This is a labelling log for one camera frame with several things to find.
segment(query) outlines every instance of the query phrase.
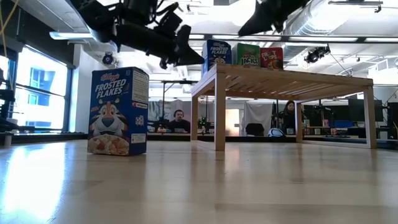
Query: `glass window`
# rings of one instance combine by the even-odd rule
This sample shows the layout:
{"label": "glass window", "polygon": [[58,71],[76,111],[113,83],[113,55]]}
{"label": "glass window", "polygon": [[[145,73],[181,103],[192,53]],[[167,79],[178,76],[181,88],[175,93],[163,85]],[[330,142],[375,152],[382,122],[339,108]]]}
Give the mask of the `glass window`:
{"label": "glass window", "polygon": [[27,47],[19,54],[17,84],[65,96],[67,74],[65,65]]}
{"label": "glass window", "polygon": [[13,118],[20,126],[62,129],[65,100],[61,96],[36,93],[17,87]]}

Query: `cereal bowl image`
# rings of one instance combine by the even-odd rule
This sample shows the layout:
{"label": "cereal bowl image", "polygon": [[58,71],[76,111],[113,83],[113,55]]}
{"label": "cereal bowl image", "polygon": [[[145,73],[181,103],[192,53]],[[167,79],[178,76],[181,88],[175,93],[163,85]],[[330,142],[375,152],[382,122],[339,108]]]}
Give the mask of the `cereal bowl image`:
{"label": "cereal bowl image", "polygon": [[103,134],[88,140],[87,151],[93,154],[128,156],[129,143],[123,138]]}

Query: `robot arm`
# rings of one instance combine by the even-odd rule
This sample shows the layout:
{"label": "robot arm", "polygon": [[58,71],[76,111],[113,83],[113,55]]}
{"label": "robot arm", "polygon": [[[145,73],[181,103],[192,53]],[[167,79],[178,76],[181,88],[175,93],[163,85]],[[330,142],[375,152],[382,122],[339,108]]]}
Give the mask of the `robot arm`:
{"label": "robot arm", "polygon": [[[67,0],[86,23],[98,42],[110,43],[119,52],[121,45],[141,50],[146,55],[160,57],[160,67],[202,64],[204,59],[188,44],[191,27],[181,26],[181,18],[174,13],[178,3],[157,12],[157,0],[124,0],[103,6],[97,0]],[[164,15],[160,22],[157,16]],[[154,29],[146,26],[155,22]]]}

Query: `computer monitor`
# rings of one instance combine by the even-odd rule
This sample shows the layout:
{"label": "computer monitor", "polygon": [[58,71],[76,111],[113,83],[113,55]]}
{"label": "computer monitor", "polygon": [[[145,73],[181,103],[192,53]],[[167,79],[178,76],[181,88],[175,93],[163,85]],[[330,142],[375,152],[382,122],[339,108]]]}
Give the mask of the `computer monitor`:
{"label": "computer monitor", "polygon": [[[365,121],[364,101],[348,99],[349,117],[351,121]],[[374,115],[376,121],[383,122],[383,103],[381,100],[374,101]]]}

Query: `table leg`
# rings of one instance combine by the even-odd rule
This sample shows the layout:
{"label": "table leg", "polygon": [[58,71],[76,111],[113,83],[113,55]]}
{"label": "table leg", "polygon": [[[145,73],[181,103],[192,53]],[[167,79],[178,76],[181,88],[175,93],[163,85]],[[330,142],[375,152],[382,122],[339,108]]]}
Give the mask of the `table leg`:
{"label": "table leg", "polygon": [[198,97],[191,101],[191,141],[198,140]]}
{"label": "table leg", "polygon": [[301,103],[295,102],[295,120],[296,120],[296,142],[303,142],[303,121]]}
{"label": "table leg", "polygon": [[365,130],[366,130],[366,144],[371,149],[377,148],[376,139],[376,119],[374,115],[374,96],[373,87],[369,87],[363,91],[364,95],[364,110],[365,110]]}
{"label": "table leg", "polygon": [[215,149],[225,151],[225,76],[216,75],[215,81]]}

